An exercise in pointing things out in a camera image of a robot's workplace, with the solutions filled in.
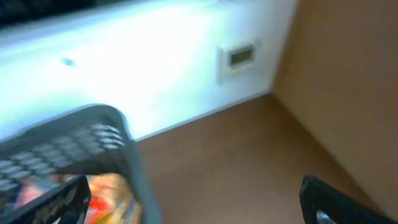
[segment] wooden floor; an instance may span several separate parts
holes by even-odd
[[[138,145],[165,223],[303,223],[299,190],[305,174],[373,207],[271,95]]]

